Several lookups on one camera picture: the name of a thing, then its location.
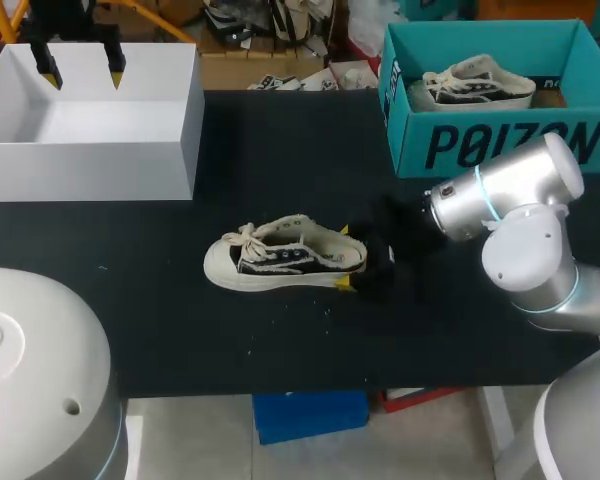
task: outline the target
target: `white rubber sole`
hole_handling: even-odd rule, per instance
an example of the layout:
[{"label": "white rubber sole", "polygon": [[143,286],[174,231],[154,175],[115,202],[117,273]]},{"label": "white rubber sole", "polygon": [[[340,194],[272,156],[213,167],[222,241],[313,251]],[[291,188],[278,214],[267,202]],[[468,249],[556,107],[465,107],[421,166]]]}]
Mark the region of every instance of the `white rubber sole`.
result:
[{"label": "white rubber sole", "polygon": [[524,98],[511,100],[498,100],[488,103],[462,103],[456,105],[444,105],[433,101],[431,94],[424,87],[422,81],[411,84],[407,90],[407,98],[414,112],[490,112],[501,110],[526,110],[531,106],[530,94]]},{"label": "white rubber sole", "polygon": [[237,273],[231,277],[204,271],[207,278],[219,287],[237,292],[265,292],[283,287],[329,287],[335,288],[336,280],[346,277],[343,273],[308,273],[305,275],[256,276]]},{"label": "white rubber sole", "polygon": [[307,273],[305,275],[247,275],[238,273],[229,255],[229,245],[218,241],[204,257],[204,274],[214,284],[238,292],[264,292],[282,287],[330,287],[353,272]]}]

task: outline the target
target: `black tabletop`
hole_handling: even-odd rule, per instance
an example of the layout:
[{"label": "black tabletop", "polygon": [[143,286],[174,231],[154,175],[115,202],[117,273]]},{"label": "black tabletop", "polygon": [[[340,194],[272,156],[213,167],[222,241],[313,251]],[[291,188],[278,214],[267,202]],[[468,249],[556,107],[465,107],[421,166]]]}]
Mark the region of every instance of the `black tabletop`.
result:
[{"label": "black tabletop", "polygon": [[[340,228],[397,180],[375,92],[207,93],[192,202],[0,204],[0,267],[58,280],[95,311],[123,395],[533,384],[599,347],[532,327],[452,245],[383,303],[332,289],[238,293],[209,283],[207,247],[252,221],[306,213]],[[568,219],[574,254],[600,265],[600,175]]]}]

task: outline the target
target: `canvas sneaker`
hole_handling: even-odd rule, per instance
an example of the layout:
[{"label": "canvas sneaker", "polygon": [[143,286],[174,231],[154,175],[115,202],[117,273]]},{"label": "canvas sneaker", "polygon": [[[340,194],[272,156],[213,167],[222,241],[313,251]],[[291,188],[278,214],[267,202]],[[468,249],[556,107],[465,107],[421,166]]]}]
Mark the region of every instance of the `canvas sneaker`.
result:
[{"label": "canvas sneaker", "polygon": [[442,73],[428,72],[408,89],[415,112],[523,110],[536,84],[507,72],[490,55],[477,55]]},{"label": "canvas sneaker", "polygon": [[216,285],[240,292],[337,282],[364,269],[365,245],[324,228],[306,215],[290,215],[255,228],[227,233],[204,258],[204,272]]}]

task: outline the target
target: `white shoe box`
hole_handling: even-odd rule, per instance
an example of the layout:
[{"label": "white shoe box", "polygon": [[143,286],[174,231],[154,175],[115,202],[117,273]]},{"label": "white shoe box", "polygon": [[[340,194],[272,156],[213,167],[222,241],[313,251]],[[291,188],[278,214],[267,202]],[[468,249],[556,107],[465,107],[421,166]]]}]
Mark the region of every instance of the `white shoe box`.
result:
[{"label": "white shoe box", "polygon": [[0,54],[0,202],[190,200],[204,114],[196,47],[122,44],[119,89],[99,43],[51,43],[63,80],[29,45]]}]

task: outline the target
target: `blue box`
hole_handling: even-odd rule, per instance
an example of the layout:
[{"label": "blue box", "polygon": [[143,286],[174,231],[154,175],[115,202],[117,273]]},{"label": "blue box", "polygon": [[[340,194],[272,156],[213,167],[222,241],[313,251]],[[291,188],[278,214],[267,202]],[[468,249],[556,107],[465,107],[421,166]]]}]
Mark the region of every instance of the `blue box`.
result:
[{"label": "blue box", "polygon": [[[559,87],[567,108],[411,110],[410,83],[481,53],[539,88]],[[584,172],[600,172],[600,49],[579,20],[389,25],[378,91],[400,178],[453,177],[547,132],[567,141]]]},{"label": "blue box", "polygon": [[261,445],[363,427],[369,418],[364,392],[254,395]]}]

